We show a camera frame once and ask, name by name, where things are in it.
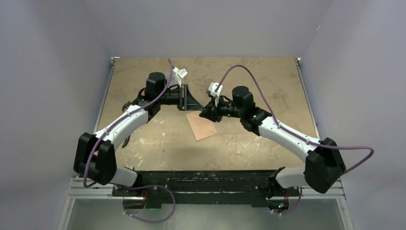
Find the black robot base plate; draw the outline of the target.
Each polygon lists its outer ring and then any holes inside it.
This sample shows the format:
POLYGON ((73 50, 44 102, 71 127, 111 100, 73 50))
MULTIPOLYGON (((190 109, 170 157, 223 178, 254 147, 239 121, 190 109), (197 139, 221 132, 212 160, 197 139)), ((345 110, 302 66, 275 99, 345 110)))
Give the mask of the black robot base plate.
POLYGON ((274 170, 141 171, 141 191, 114 185, 111 197, 139 200, 146 208, 163 204, 250 205, 278 209, 299 189, 273 188, 274 170))

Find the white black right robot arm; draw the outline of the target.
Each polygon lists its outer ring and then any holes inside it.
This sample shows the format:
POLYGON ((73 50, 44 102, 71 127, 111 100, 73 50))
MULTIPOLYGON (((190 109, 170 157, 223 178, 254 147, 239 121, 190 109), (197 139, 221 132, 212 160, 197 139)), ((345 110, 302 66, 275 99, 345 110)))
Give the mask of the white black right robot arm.
POLYGON ((304 162, 301 167, 280 167, 272 173, 268 197, 280 195, 295 186, 309 186, 324 194, 344 174, 346 166, 335 141, 309 137, 280 122, 271 112, 255 105, 253 94, 246 86, 235 87, 232 100, 216 89, 221 90, 222 86, 212 82, 206 91, 211 100, 200 117, 213 122, 220 122, 224 116, 238 118, 245 130, 274 141, 304 162))

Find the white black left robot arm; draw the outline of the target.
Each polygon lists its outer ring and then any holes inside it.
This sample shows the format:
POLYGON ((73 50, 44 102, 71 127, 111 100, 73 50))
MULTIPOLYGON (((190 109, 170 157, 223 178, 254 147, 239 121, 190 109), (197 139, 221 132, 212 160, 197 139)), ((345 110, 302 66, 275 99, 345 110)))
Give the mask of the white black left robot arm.
POLYGON ((83 178, 102 185, 119 184, 131 196, 142 192, 141 175, 119 166, 115 152, 125 145, 133 132, 147 124, 162 105, 174 105, 180 111, 201 111, 203 105, 191 94, 188 85, 171 85, 161 72, 152 72, 133 101, 107 127, 94 134, 83 133, 78 140, 73 170, 83 178))

